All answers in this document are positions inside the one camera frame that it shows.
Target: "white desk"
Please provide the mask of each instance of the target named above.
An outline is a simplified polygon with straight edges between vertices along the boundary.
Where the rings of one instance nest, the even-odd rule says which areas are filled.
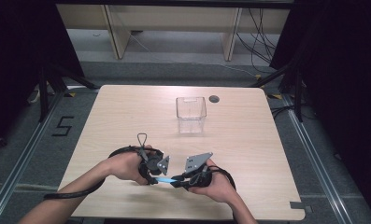
[[[218,103],[208,100],[220,97]],[[202,134],[180,134],[176,98],[204,96],[207,118]],[[139,145],[136,135],[170,155],[168,177],[180,175],[187,156],[213,152],[233,176],[237,191],[257,219],[300,220],[301,202],[269,106],[260,89],[167,86],[104,86],[78,140],[61,187],[112,151]],[[174,189],[169,184],[138,186],[109,177],[75,211],[75,217],[231,219],[226,204]]]

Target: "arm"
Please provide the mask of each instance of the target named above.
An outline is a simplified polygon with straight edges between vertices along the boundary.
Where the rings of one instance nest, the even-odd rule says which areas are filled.
[[[207,161],[208,166],[216,166],[212,160]],[[230,184],[225,175],[213,173],[211,183],[206,188],[193,187],[189,191],[195,194],[203,194],[218,203],[227,203],[239,224],[255,224],[257,221],[244,203],[240,195]]]
[[[88,189],[109,175],[119,179],[134,180],[139,185],[147,184],[138,172],[141,158],[134,152],[125,152],[99,162],[91,170],[69,183],[58,193],[70,193]],[[45,200],[21,219],[19,223],[65,223],[86,198]]]

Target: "black tape marking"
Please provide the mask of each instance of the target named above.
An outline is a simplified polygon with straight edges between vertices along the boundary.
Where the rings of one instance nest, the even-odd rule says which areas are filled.
[[[72,126],[70,126],[70,125],[61,125],[61,123],[63,122],[63,119],[73,119],[73,118],[74,118],[73,116],[62,116],[60,118],[60,122],[59,122],[59,124],[57,124],[57,127],[56,128],[65,128],[66,129],[66,132],[65,133],[54,133],[51,136],[53,136],[53,137],[66,137],[66,136],[68,136],[68,133],[71,130]]]

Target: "person's right hand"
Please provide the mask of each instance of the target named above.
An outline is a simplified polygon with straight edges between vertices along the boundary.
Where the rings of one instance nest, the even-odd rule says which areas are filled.
[[[212,160],[207,160],[206,164],[211,170],[218,169],[217,167],[214,167],[217,165]],[[189,188],[189,191],[195,194],[206,195],[218,203],[229,203],[238,195],[228,178],[219,172],[212,173],[212,180],[208,187],[192,187]]]

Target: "gray carpet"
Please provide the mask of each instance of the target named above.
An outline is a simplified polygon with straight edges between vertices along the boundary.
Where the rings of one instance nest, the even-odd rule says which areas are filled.
[[[192,85],[245,87],[256,78],[245,72],[228,69],[219,65],[201,65],[189,63],[82,63],[86,78],[97,85],[137,84],[137,85]],[[261,74],[252,66],[234,66],[252,74]],[[258,67],[259,70],[272,72],[271,68]],[[68,85],[77,83],[65,80]],[[266,93],[278,93],[279,79],[264,86]],[[55,191],[64,174],[84,123],[93,106],[95,92],[79,91],[74,97],[65,97],[55,110],[48,129],[44,132],[35,154],[28,164],[15,193],[11,196],[7,208],[0,217],[0,223],[15,223],[26,211],[42,200],[42,195]],[[272,108],[284,106],[282,100],[268,99]],[[18,121],[7,134],[8,144],[0,147],[0,184],[5,182],[11,168],[26,146],[29,137],[39,119],[38,104],[24,108]],[[371,223],[371,212],[364,198],[354,185],[346,167],[333,155],[335,149],[317,119],[314,119],[310,107],[303,108],[304,124],[313,140],[326,169],[350,211],[354,223]],[[62,116],[63,125],[72,126],[67,136],[53,136],[63,133],[57,124]],[[335,214],[321,187],[308,156],[287,112],[276,119],[278,133],[284,146],[288,162],[293,172],[302,202],[307,206],[306,218],[297,223],[337,223]],[[104,223],[98,218],[74,218],[76,222]],[[122,220],[119,223],[132,222]],[[263,221],[261,223],[288,223]]]

